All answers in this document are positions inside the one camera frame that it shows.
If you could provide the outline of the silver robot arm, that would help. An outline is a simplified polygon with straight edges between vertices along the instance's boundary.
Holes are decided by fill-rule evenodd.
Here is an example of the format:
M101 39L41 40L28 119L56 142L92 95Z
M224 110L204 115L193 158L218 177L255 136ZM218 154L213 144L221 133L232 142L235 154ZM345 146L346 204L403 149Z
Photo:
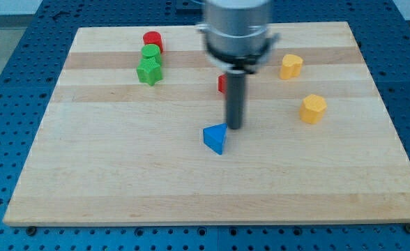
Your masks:
M203 21L208 59L219 69L255 74L266 64L279 35L269 36L271 0L206 0Z

